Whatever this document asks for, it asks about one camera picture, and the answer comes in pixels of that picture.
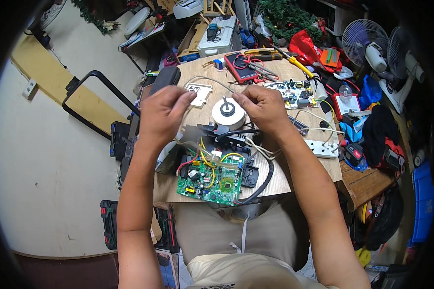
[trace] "white drawstring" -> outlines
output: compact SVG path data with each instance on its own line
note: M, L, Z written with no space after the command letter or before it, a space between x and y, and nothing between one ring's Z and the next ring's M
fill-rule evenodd
M246 247L246 228L248 225L248 219L249 219L249 215L248 217L244 220L244 224L243 224L243 235L241 236L241 249L233 242L230 243L230 246L232 246L233 248L235 248L237 250L237 253L244 253L244 249Z

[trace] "wooden table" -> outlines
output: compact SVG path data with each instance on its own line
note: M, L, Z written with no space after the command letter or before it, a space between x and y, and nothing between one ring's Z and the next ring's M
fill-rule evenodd
M230 72L227 72L226 70L219 71L213 66L208 66L206 68L202 67L204 63L222 57L223 54L214 55L214 56L197 59L195 61L191 61L189 63L179 65L178 67L180 68L182 75L180 77L178 86L183 86L190 78L198 75L214 78L225 84L227 84L229 81L235 81L235 78L232 76L232 74ZM276 72L279 75L280 81L289 80L291 78L299 81L305 80L305 75L303 74L303 72L296 66L290 64L289 61L287 61L286 59L268 61L265 62L265 65L268 69ZM183 121L183 125L208 124L209 122L214 122L211 115L211 111L212 108L214 107L214 104L217 101L221 100L223 95L225 95L226 97L231 97L231 92L225 89L220 84L208 79L195 79L193 80L193 82L212 85L213 90L207 99L207 103L202 108L193 107L191 109L191 111L186 115ZM230 85L230 87L237 92L242 92L246 86ZM308 110L322 118L325 117L325 114L320 107L302 109L302 110ZM288 110L288 114L293 117L295 117L297 112L298 110ZM309 127L319 127L320 120L311 116L308 113L301 112L298 116L298 119ZM310 130L305 138L309 140L315 140L315 141L324 141L328 138L329 135L330 132L323 132L321 130ZM336 133L333 135L331 139L332 140L337 139ZM264 147L267 146L265 141L263 142L262 145ZM319 159L319 160L325 167L326 171L330 175L333 182L342 179L341 167L339 165L338 159ZM286 193L291 191L290 181L288 181L288 179L290 180L291 177L289 176L289 173L286 170L287 166L286 166L286 160L284 158L284 155L281 154L276 160L273 161L273 164L274 164L273 177L269 182L267 188L260 194L260 196L269 196L269 195L281 194L281 193ZM244 199L250 196L263 183L263 181L265 180L268 174L267 162L265 159L263 159L260 156L260 154L258 154L255 157L254 165L256 167L259 167L259 179L257 181L256 187L255 188L242 187L243 193L240 194L239 196L240 199ZM311 180L306 180L306 181L315 181L315 176L313 175ZM177 178L175 176L166 176L159 173L155 173L155 183L154 183L155 202L200 202L201 201L191 197L179 195L176 193L176 190L177 190Z
M341 130L339 121L335 118L336 130ZM356 171L344 160L341 160L342 180L335 182L336 189L347 198L347 209L355 211L359 206L372 200L382 193L393 182L394 177L385 171L368 167L364 172Z

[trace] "green circuit board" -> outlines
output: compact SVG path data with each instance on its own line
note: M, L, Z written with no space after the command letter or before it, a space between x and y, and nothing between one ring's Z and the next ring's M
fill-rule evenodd
M214 183L210 188L207 187L212 182L212 169L204 164L201 157L199 157L197 161L199 161L199 164L193 162L193 164L188 167L186 178L179 176L177 182L177 194L208 202L236 206L234 200L238 199L240 193L240 169L244 164L244 158L231 155L224 160L225 163L237 165L240 169L232 170L223 166L214 168L216 176ZM189 174L195 173L192 171L196 171L199 174L199 179L196 179L195 181L191 180Z

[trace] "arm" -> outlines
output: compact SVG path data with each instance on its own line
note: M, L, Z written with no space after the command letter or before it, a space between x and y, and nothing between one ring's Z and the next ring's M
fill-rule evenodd
M336 188L289 121L280 93L250 85L243 93L235 93L232 97L261 130L278 142L286 156L296 198L309 225L318 281L341 289L370 288L368 277L353 250Z
M142 102L139 140L134 147L117 207L119 288L163 288L150 235L156 160L176 135L183 114L196 97L168 86Z

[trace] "yellow wire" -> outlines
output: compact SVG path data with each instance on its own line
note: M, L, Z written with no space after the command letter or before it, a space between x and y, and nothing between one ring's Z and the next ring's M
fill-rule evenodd
M206 187L207 189L209 189L210 187L212 187L212 185L214 184L215 179L216 179L216 171L214 170L214 168L212 168L212 182L209 185L209 187Z
M228 157L229 155L237 155L237 156L240 156L240 157L242 157L242 158L244 158L242 155L240 155L239 153L229 153L229 154L226 154L220 161L223 161L224 159L226 159L226 157Z
M201 136L201 147L202 147L203 149L206 149L206 147L204 146L204 142L203 142L203 137L202 137L202 136ZM204 157L204 154L203 154L202 151L199 151L199 152L201 153L201 157L202 157L202 159L203 159L203 161L204 161L204 164L206 164L206 165L208 165L208 166L210 166L210 167L212 167L212 168L216 167L216 165L212 165L211 163L209 163L209 162L207 161L207 159Z
M330 126L333 127L333 121L334 121L334 117L335 117L333 107L330 105L330 103L328 101L325 101L323 99L315 99L315 100L326 102L326 104L331 107L331 111L333 112L333 119L331 119L331 121L330 121Z

